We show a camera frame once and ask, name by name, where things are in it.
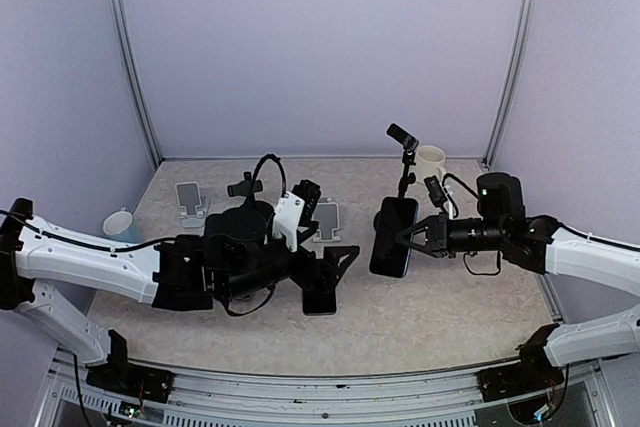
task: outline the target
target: phone screen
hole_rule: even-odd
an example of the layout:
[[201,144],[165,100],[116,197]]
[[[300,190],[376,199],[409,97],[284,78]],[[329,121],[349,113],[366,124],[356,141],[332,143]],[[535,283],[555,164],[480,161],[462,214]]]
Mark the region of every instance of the phone screen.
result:
[[418,201],[386,197],[376,227],[376,238],[369,271],[387,277],[404,277],[409,264],[411,249],[395,242],[398,232],[415,224],[418,217]]

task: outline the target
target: metal frame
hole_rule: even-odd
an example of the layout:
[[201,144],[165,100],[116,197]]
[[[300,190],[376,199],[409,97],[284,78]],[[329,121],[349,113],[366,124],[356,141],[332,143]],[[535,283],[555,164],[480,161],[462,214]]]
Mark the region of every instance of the metal frame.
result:
[[125,16],[125,9],[123,0],[110,0],[111,9],[113,12],[113,18],[116,25],[116,31],[118,33],[118,42],[120,44],[120,54],[122,55],[122,62],[127,74],[127,80],[129,88],[131,89],[131,95],[133,97],[133,103],[135,108],[136,117],[142,130],[144,137],[145,147],[153,167],[157,169],[164,160],[160,153],[160,147],[156,134],[153,130],[149,111],[142,95],[142,87],[140,85],[140,78],[138,77],[138,71],[133,57],[133,49],[131,47],[131,40],[129,39],[129,32],[127,30],[127,19]]
[[507,124],[507,118],[509,111],[511,110],[511,104],[513,101],[513,95],[520,75],[520,67],[522,65],[522,59],[524,57],[525,45],[527,42],[527,36],[529,33],[529,26],[531,24],[531,17],[533,13],[534,0],[521,0],[520,2],[520,14],[518,15],[518,23],[516,27],[516,36],[513,41],[513,49],[511,51],[511,59],[509,61],[509,68],[507,70],[507,77],[502,87],[502,94],[500,96],[500,106],[498,107],[498,114],[489,138],[489,144],[485,151],[483,162],[491,168],[496,160],[498,149],[500,148],[500,142],[504,136],[504,130]]
[[[141,363],[155,366],[157,364]],[[483,403],[476,373],[486,365],[431,373],[367,377],[279,377],[171,367],[176,374],[167,404],[145,402],[136,425],[153,426],[473,426]],[[84,379],[86,371],[80,370]],[[45,380],[36,427],[50,427],[61,401],[78,403],[73,360],[59,350]],[[611,398],[598,362],[571,369],[570,383],[584,382],[597,424],[614,427]],[[87,409],[104,414],[130,399],[83,382]],[[509,399],[510,402],[529,396]]]

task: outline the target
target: white cup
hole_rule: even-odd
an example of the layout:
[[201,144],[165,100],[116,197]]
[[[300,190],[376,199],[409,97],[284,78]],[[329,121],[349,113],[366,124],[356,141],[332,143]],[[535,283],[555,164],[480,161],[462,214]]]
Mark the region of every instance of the white cup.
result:
[[139,244],[142,237],[138,227],[133,222],[133,215],[125,209],[119,210],[107,217],[102,224],[104,234],[111,240]]
[[416,150],[414,159],[416,165],[411,166],[410,172],[416,175],[416,182],[422,185],[424,185],[424,179],[433,175],[442,181],[442,177],[447,173],[444,168],[446,159],[447,156],[442,149],[433,145],[421,145]]

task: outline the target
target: white mug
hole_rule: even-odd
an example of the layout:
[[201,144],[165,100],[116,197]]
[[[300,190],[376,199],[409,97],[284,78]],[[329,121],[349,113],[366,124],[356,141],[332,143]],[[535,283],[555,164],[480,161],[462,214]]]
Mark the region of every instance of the white mug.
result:
[[410,172],[416,176],[416,182],[424,185],[424,179],[435,175],[438,180],[442,181],[442,177],[447,171],[444,168],[444,161],[447,159],[444,151],[433,145],[421,145],[416,150],[414,162],[416,165],[411,166]]

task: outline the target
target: black phone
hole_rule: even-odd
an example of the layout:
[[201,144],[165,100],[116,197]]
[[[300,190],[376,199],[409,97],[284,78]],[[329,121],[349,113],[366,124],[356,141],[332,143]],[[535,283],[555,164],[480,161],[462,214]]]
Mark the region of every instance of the black phone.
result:
[[333,315],[338,310],[336,291],[318,293],[307,291],[302,293],[302,312],[304,315]]
[[411,249],[396,243],[396,234],[411,227],[418,219],[416,199],[385,197],[376,216],[376,237],[369,272],[401,278],[407,274]]

